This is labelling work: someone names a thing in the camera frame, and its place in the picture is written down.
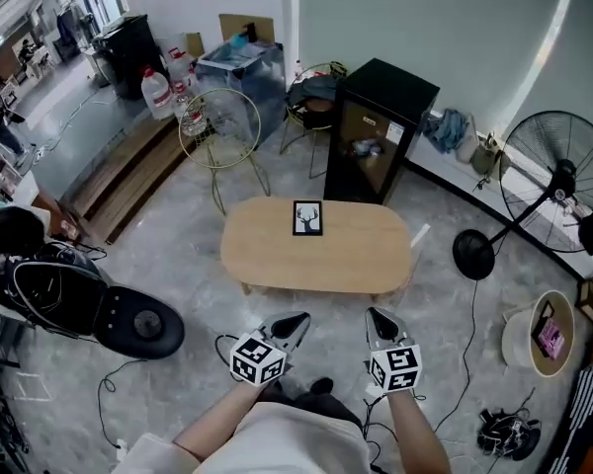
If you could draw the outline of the clear rectangular tank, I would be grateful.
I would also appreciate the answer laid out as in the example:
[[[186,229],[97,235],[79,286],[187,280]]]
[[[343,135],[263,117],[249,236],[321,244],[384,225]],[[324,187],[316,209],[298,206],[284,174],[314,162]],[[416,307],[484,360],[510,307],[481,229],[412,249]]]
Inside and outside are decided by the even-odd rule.
[[[284,121],[286,76],[281,43],[258,40],[235,47],[227,41],[197,59],[194,69],[204,89],[232,89],[255,104],[261,117],[260,142]]]

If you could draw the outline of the beige bag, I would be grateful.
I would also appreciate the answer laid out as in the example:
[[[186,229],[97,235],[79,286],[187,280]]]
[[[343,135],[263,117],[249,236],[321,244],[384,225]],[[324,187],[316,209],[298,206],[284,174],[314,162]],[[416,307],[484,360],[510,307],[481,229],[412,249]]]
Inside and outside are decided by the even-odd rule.
[[[478,135],[476,133],[476,130],[470,124],[466,128],[464,137],[462,138],[460,145],[456,149],[457,160],[461,163],[469,163],[478,145]]]

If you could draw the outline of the clothes rack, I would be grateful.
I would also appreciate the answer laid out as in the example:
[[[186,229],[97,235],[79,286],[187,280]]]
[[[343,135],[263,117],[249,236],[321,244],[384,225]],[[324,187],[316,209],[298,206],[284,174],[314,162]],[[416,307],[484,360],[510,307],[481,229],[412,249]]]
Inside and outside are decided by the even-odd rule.
[[[56,16],[60,42],[65,46],[85,46],[88,41],[86,14],[75,1],[64,2]]]

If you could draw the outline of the black fan with disc base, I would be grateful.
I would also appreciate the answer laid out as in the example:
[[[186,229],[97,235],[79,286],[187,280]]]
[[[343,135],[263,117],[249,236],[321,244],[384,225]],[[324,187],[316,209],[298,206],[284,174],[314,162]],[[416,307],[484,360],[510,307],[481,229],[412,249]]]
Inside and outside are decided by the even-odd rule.
[[[6,271],[10,304],[49,332],[144,359],[166,358],[184,341],[174,308],[113,281],[67,244],[47,242],[28,258],[11,257]]]

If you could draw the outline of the olive bag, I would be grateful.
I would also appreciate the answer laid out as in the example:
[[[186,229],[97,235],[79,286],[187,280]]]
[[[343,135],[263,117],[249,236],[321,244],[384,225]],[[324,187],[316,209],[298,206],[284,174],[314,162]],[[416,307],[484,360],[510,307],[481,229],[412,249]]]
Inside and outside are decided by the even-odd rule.
[[[503,151],[492,133],[478,142],[471,157],[473,170],[480,176],[499,179]]]

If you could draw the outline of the clear water jug red label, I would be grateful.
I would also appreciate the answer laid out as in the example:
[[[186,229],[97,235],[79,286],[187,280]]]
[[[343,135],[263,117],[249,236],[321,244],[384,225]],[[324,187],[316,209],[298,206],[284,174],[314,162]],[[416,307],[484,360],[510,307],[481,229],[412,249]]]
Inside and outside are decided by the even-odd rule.
[[[149,65],[142,68],[141,92],[154,119],[168,119],[173,115],[169,81]]]
[[[186,51],[181,51],[178,47],[171,48],[168,54],[170,56],[168,62],[170,80],[174,85],[185,85],[190,73],[191,59],[189,54]]]
[[[192,137],[201,134],[207,127],[202,102],[190,95],[179,94],[176,98],[174,114],[179,129],[184,136]]]

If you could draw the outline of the person's right forearm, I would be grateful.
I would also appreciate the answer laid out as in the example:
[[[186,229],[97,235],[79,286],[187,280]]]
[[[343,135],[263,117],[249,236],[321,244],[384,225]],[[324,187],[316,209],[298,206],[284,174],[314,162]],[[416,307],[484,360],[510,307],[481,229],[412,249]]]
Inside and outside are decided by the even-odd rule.
[[[405,474],[452,474],[446,451],[411,392],[386,398]]]

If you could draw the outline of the brown wooden cabinet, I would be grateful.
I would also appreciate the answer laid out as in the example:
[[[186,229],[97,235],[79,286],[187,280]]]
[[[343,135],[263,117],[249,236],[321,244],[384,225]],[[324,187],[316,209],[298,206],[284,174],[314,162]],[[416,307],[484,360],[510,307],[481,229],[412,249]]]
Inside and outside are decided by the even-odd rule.
[[[64,237],[71,242],[82,242],[88,236],[81,218],[71,207],[55,199],[42,186],[38,186],[38,193],[32,206],[46,210],[50,214],[48,235]]]

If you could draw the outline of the person's black trousers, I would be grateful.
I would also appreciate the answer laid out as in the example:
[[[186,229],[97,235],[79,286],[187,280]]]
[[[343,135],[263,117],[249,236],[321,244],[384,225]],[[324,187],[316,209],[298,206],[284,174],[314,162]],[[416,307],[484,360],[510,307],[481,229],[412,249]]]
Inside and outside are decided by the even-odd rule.
[[[311,392],[305,392],[296,398],[291,398],[283,391],[272,386],[267,387],[256,399],[256,402],[286,405],[327,418],[350,422],[359,429],[362,427],[360,419],[331,394],[316,395]]]

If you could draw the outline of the blue crumpled garment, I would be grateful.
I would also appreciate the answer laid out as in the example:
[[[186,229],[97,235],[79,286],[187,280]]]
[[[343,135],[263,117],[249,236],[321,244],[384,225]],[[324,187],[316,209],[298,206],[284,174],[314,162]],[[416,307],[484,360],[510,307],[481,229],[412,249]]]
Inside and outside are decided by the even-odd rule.
[[[454,109],[446,109],[436,118],[429,116],[423,135],[441,154],[455,151],[464,141],[468,127],[468,116]]]

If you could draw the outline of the grey roller blind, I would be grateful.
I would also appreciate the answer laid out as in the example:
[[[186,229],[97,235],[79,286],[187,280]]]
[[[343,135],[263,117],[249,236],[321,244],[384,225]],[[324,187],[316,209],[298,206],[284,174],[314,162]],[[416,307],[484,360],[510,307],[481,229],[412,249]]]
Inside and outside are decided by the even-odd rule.
[[[545,108],[569,111],[593,123],[593,0],[571,0],[539,81]]]
[[[542,69],[570,0],[299,0],[303,63],[378,58],[439,89],[435,109],[500,134]]]

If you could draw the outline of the person's left forearm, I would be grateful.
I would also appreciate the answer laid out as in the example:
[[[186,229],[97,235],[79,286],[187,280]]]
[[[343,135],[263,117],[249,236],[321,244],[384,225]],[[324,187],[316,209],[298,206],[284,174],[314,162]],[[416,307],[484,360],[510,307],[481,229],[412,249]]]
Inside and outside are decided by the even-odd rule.
[[[225,445],[252,409],[266,386],[238,382],[214,405],[173,439],[173,443],[200,462]]]

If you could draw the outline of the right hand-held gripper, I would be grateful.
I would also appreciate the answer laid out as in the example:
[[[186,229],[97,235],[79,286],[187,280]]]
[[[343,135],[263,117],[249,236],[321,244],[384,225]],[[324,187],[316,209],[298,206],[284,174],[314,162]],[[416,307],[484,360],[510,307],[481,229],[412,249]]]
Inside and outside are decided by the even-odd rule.
[[[421,352],[406,323],[380,307],[369,307],[365,319],[368,373],[375,385],[384,393],[415,388],[421,374]]]

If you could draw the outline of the dark wooden step platform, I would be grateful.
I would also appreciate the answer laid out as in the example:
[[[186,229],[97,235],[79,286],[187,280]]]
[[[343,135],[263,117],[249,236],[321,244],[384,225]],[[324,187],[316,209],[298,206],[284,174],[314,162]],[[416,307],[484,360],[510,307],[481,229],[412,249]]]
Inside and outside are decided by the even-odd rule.
[[[115,243],[186,158],[173,117],[148,117],[124,133],[69,201],[83,233]]]

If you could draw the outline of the black tall bin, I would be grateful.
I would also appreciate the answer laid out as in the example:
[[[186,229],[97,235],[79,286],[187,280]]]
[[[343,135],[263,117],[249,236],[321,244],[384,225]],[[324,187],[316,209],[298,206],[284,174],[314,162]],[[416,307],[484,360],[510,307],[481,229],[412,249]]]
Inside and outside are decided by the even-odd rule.
[[[123,17],[109,31],[95,36],[92,44],[112,68],[110,83],[122,99],[143,98],[141,82],[146,67],[168,77],[146,15]]]

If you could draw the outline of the black glass-door cabinet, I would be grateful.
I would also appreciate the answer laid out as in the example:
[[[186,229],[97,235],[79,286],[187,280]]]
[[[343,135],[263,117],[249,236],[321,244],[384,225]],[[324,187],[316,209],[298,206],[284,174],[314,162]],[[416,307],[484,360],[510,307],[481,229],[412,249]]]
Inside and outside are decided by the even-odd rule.
[[[336,89],[323,197],[385,204],[440,88],[373,58]]]

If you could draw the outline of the black white striped cushion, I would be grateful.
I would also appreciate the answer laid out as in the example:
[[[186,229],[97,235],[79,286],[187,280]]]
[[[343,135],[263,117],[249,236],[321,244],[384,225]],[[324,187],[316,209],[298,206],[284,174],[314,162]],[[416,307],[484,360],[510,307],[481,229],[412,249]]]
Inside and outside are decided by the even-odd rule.
[[[593,362],[579,373],[576,393],[571,402],[567,442],[551,471],[574,474],[593,440]]]

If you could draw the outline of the black pedestal fan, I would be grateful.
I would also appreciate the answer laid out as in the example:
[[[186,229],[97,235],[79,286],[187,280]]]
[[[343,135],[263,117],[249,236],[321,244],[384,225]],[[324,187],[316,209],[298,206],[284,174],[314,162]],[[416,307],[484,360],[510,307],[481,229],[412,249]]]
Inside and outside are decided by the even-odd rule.
[[[493,237],[462,231],[453,243],[460,272],[473,280],[488,277],[496,244],[517,229],[552,252],[587,254],[578,223],[593,211],[593,124],[569,112],[543,111],[523,119],[499,145],[496,180],[512,220]]]

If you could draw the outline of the wooden coffee table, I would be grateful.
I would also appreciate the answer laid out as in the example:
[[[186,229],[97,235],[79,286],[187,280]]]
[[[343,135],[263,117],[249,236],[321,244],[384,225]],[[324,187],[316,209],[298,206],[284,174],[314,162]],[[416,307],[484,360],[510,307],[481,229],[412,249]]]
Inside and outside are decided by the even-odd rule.
[[[220,258],[243,286],[372,296],[407,285],[411,242],[388,207],[322,200],[321,236],[293,235],[291,198],[253,197],[226,217]]]

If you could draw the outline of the cardboard box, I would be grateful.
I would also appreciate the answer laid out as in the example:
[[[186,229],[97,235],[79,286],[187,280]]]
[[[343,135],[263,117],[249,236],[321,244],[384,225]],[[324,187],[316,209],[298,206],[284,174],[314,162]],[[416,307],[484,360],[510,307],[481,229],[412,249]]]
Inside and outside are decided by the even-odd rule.
[[[242,36],[250,43],[275,42],[274,22],[271,18],[237,14],[219,14],[218,19],[224,40],[230,40],[235,36]]]

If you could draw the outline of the framed deer picture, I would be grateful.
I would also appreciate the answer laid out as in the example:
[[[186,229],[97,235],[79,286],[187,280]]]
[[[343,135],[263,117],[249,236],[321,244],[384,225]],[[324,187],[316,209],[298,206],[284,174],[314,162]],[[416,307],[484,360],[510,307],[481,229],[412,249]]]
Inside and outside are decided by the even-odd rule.
[[[295,200],[293,205],[293,235],[321,236],[322,201]]]

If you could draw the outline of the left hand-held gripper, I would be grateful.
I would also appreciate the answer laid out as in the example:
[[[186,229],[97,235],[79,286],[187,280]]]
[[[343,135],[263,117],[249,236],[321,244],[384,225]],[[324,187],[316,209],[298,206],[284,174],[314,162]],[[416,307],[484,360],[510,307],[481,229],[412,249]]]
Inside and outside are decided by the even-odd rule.
[[[255,387],[283,376],[293,351],[310,326],[310,315],[289,311],[268,317],[259,329],[242,335],[229,354],[230,373]]]

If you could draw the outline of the white counter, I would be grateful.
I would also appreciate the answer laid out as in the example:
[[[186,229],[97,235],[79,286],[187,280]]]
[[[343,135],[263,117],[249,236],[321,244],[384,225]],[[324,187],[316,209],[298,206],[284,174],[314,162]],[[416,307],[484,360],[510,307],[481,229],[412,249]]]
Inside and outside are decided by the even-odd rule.
[[[14,155],[0,144],[0,207],[9,203],[30,205],[39,191],[33,173],[17,170]]]

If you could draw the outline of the dark grey garment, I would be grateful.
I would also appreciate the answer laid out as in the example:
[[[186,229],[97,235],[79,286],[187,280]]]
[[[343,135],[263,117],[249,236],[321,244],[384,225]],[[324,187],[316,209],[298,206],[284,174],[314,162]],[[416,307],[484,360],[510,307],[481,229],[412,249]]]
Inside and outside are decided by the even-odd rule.
[[[296,82],[289,89],[286,102],[292,110],[297,110],[310,99],[333,103],[336,97],[338,80],[331,75],[320,75],[305,78]]]

